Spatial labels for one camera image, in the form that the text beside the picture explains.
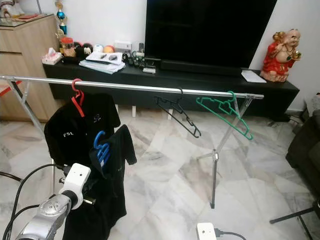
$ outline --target black shirt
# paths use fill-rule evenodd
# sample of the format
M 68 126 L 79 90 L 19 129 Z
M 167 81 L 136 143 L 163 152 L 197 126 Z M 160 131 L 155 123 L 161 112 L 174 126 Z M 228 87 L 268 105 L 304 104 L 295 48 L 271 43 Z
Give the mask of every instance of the black shirt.
M 79 163 L 90 165 L 89 151 L 100 131 L 107 139 L 120 125 L 113 98 L 108 94 L 84 95 L 81 117 L 76 106 L 70 101 L 59 108 L 44 128 L 50 156 L 58 165 Z
M 130 165 L 137 162 L 128 127 L 122 125 L 113 136 L 98 144 L 104 143 L 109 143 L 110 157 L 103 172 L 99 171 L 99 163 L 93 164 L 98 168 L 94 174 L 99 176 L 99 181 L 87 194 L 96 202 L 94 205 L 83 203 L 70 212 L 65 221 L 63 240 L 106 240 L 117 220 L 127 214 L 125 160 Z M 96 149 L 90 151 L 90 158 L 92 162 L 98 162 Z

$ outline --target small ornament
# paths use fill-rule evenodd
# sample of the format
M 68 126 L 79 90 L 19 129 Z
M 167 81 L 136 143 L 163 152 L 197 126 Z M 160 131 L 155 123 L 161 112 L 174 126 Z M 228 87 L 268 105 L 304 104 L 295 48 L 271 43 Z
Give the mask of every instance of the small ornament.
M 112 53 L 116 52 L 116 49 L 115 49 L 114 46 L 107 45 L 107 46 L 104 47 L 103 52 L 106 53 L 106 54 L 112 54 Z
M 261 77 L 271 82 L 287 80 L 289 68 L 301 59 L 301 53 L 296 50 L 300 36 L 297 29 L 291 29 L 287 33 L 280 31 L 273 35 L 274 42 L 268 46 Z
M 60 53 L 64 54 L 64 48 L 62 47 L 62 44 L 61 44 L 61 39 L 65 37 L 65 33 L 64 31 L 62 31 L 60 28 L 58 28 L 56 30 L 56 38 L 59 40 L 59 43 L 60 43 Z
M 56 19 L 60 22 L 59 28 L 66 35 L 67 34 L 67 25 L 66 25 L 67 17 L 65 13 L 62 11 L 62 8 L 64 7 L 64 5 L 60 1 L 61 0 L 57 0 L 55 2 L 55 6 L 58 8 L 58 12 L 56 13 Z

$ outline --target blue hanger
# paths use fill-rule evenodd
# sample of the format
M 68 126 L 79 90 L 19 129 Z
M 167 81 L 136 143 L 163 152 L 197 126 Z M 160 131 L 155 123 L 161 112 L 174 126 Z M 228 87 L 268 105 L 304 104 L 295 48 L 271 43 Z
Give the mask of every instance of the blue hanger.
M 93 142 L 93 147 L 98 150 L 96 153 L 96 157 L 101 165 L 103 167 L 106 162 L 108 161 L 110 157 L 110 152 L 109 152 L 109 143 L 105 143 L 103 145 L 99 144 L 98 145 L 98 140 L 101 135 L 105 135 L 106 133 L 104 131 L 98 132 L 98 134 L 95 136 L 94 142 Z
M 243 120 L 239 113 L 234 110 L 231 107 L 231 103 L 236 101 L 236 95 L 233 91 L 228 91 L 228 93 L 232 94 L 232 99 L 230 100 L 226 100 L 226 101 L 220 101 L 218 99 L 212 99 L 211 97 L 197 97 L 196 98 L 196 103 L 201 105 L 202 107 L 204 107 L 205 109 L 207 109 L 208 111 L 210 111 L 211 113 L 213 113 L 214 115 L 216 115 L 218 118 L 222 119 L 223 121 L 225 121 L 229 126 L 233 127 L 235 130 L 237 130 L 239 133 L 241 133 L 243 136 L 245 136 L 248 140 L 252 140 L 254 137 L 252 136 L 252 134 L 248 134 L 250 131 L 250 128 L 248 127 L 247 123 L 245 122 L 245 120 Z M 235 114 L 236 117 L 239 119 L 239 121 L 242 122 L 242 124 L 245 126 L 246 130 L 242 131 L 241 129 L 237 128 L 236 126 L 234 126 L 231 122 L 229 122 L 227 119 L 225 119 L 223 116 L 221 116 L 220 114 L 218 114 L 217 112 L 213 111 L 212 109 L 210 109 L 209 107 L 207 107 L 206 105 L 204 105 L 203 101 L 204 100 L 208 100 L 211 102 L 217 102 L 219 103 L 218 108 L 224 112 L 225 114 L 231 116 L 232 114 Z

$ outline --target black tv screen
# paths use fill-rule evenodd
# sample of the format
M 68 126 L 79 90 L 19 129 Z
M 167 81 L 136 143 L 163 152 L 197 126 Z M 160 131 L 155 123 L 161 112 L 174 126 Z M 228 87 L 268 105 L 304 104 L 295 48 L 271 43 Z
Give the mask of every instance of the black tv screen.
M 276 2 L 147 0 L 145 56 L 248 68 Z

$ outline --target clothes rack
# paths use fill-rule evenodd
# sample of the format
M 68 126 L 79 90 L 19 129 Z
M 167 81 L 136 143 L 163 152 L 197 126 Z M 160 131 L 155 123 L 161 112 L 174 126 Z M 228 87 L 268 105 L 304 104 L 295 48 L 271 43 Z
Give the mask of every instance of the clothes rack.
M 248 109 L 248 107 L 250 106 L 252 100 L 253 100 L 252 97 L 246 98 L 244 100 L 244 103 L 242 104 L 242 106 L 241 106 L 239 111 L 238 111 L 238 102 L 237 102 L 237 100 L 234 102 L 235 108 L 237 109 L 236 111 L 238 112 L 238 114 L 239 114 L 239 116 L 241 118 L 245 114 L 245 112 Z M 235 117 L 233 122 L 232 122 L 232 125 L 236 126 L 238 124 L 239 120 L 240 119 L 238 117 Z M 202 155 L 202 156 L 199 156 L 199 157 L 196 158 L 197 160 L 200 160 L 200 159 L 204 159 L 204 158 L 212 156 L 212 159 L 213 159 L 213 167 L 212 167 L 212 177 L 213 177 L 213 181 L 212 181 L 212 198 L 211 198 L 211 203 L 210 203 L 210 206 L 211 206 L 212 209 L 215 208 L 216 183 L 217 183 L 217 164 L 218 164 L 218 161 L 219 161 L 219 153 L 222 150 L 222 148 L 224 147 L 225 143 L 227 142 L 227 140 L 230 137 L 230 135 L 233 132 L 233 130 L 234 130 L 234 128 L 232 126 L 229 126 L 217 148 L 214 148 L 211 153 L 208 153 L 208 154 L 205 154 L 205 155 Z
M 33 122 L 34 126 L 39 130 L 41 136 L 44 138 L 44 132 L 42 126 L 39 122 L 39 119 L 36 117 L 35 113 L 30 108 L 27 99 L 28 96 L 28 87 L 26 87 L 24 93 L 22 93 L 16 84 L 16 81 L 22 82 L 33 82 L 33 83 L 47 83 L 47 84 L 63 84 L 63 85 L 71 85 L 72 80 L 67 79 L 56 79 L 56 78 L 42 78 L 42 77 L 26 77 L 26 76 L 11 76 L 11 75 L 1 75 L 0 80 L 7 81 L 11 90 L 14 92 L 15 96 L 19 100 L 20 104 L 22 105 L 25 112 L 30 117 L 31 121 Z M 179 88 L 168 88 L 168 87 L 155 87 L 155 86 L 143 86 L 143 85 L 129 85 L 129 84 L 117 84 L 117 83 L 107 83 L 107 82 L 95 82 L 95 81 L 77 81 L 75 83 L 77 86 L 87 86 L 87 87 L 98 87 L 98 88 L 109 88 L 109 89 L 122 89 L 122 90 L 130 90 L 130 91 L 148 91 L 148 92 L 156 92 L 156 93 L 171 93 L 171 94 L 183 94 L 185 95 L 198 95 L 198 96 L 212 96 L 212 97 L 231 97 L 229 92 L 222 92 L 222 91 L 206 91 L 206 90 L 196 90 L 196 89 L 179 89 Z M 262 94 L 252 94 L 252 93 L 235 93 L 236 98 L 245 99 L 242 107 L 239 110 L 239 114 L 242 117 L 248 107 L 250 106 L 252 100 L 254 99 L 263 99 L 264 95 Z M 236 110 L 238 111 L 238 103 L 236 101 Z M 233 121 L 233 124 L 236 125 L 238 123 L 238 119 L 236 118 Z M 216 176 L 217 176 L 217 162 L 219 159 L 219 151 L 222 149 L 223 145 L 229 138 L 230 134 L 232 133 L 232 127 L 229 127 L 226 134 L 222 138 L 219 146 L 212 151 L 212 153 L 206 154 L 199 158 L 205 158 L 212 154 L 214 159 L 213 164 L 213 189 L 212 189 L 212 203 L 211 207 L 214 207 L 214 199 L 215 199 L 215 191 L 216 191 Z M 55 168 L 53 167 L 52 170 L 52 193 L 55 193 Z

